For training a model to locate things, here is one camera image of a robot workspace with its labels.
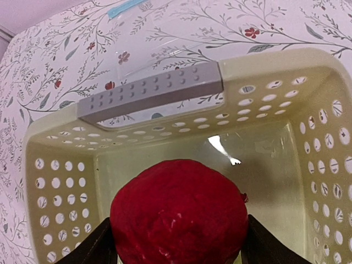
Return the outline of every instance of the red flower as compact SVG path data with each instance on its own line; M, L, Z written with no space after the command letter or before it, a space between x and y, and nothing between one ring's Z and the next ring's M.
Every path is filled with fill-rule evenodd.
M56 80L55 89L58 89L60 87L60 85L61 85L61 80L60 79Z
M246 32L246 36L251 37L252 39L255 39L257 35L260 34L260 31L258 29L255 30L253 27L251 27L250 29L246 29L245 32Z
M115 88L115 83L113 81L108 82L105 84L105 90L111 90Z
M128 62L128 58L130 57L130 53L125 51L124 53L119 55L119 64L121 65L124 62Z

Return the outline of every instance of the gray plastic handle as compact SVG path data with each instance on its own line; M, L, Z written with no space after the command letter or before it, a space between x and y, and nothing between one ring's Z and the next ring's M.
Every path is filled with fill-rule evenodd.
M223 91L217 62L169 71L97 93L78 102L78 118L91 123Z

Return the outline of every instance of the cream plastic basket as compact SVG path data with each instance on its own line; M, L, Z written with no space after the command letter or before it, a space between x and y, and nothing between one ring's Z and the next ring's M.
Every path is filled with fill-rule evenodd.
M329 54L296 49L170 71L37 120L23 167L38 262L74 250L138 173L192 158L248 193L249 213L288 248L312 263L352 263L351 88ZM212 108L118 129L97 125L221 91L225 103Z

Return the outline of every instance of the red ball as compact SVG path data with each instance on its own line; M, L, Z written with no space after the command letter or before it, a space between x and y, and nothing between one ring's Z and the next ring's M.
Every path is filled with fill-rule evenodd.
M237 186L183 159L127 183L112 202L110 222L124 264L225 264L237 257L248 230Z

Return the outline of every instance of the leaf pattern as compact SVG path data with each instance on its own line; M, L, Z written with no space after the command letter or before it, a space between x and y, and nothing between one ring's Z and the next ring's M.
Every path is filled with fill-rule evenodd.
M129 15L109 20L107 11L119 4L89 1L54 15L16 35L0 62L1 264L36 263L21 176L25 130L35 120L112 84L248 53L316 47L352 73L349 0L146 0ZM118 58L124 53L129 56ZM184 100L103 125L132 125L223 100L222 93ZM331 190L341 201L347 196L336 186Z

